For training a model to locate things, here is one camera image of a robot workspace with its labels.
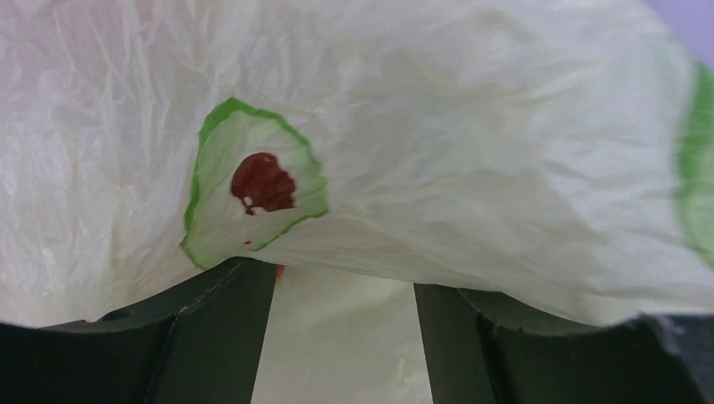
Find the light green plastic bag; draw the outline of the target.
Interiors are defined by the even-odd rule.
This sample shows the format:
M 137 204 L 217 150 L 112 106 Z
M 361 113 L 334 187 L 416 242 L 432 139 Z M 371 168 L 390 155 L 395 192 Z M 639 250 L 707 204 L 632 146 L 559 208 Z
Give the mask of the light green plastic bag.
M 592 326 L 713 310 L 713 74 L 643 1 L 4 1 L 1 318 L 231 257 Z

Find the red fake fruit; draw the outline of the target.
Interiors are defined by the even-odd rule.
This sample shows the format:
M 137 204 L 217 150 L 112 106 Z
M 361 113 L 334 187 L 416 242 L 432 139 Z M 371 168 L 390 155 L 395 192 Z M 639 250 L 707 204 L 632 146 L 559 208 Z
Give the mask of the red fake fruit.
M 275 280 L 276 280 L 276 281 L 280 281 L 281 278 L 283 277 L 284 272 L 285 272 L 285 267 L 284 267 L 283 265 L 278 265 L 278 266 L 276 267 L 276 278 L 275 278 Z

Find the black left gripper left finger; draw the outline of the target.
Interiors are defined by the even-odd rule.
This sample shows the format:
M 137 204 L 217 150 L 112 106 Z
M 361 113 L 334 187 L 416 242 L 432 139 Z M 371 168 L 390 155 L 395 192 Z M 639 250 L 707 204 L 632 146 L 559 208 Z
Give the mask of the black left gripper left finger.
M 232 258 L 94 322 L 1 326 L 4 403 L 248 403 L 276 267 Z

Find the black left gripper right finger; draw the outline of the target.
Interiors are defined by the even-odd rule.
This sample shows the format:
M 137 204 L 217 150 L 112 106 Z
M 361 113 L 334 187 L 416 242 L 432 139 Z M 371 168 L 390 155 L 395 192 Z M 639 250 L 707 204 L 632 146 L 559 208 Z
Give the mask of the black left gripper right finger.
M 713 319 L 590 327 L 507 295 L 414 288 L 436 403 L 710 403 Z

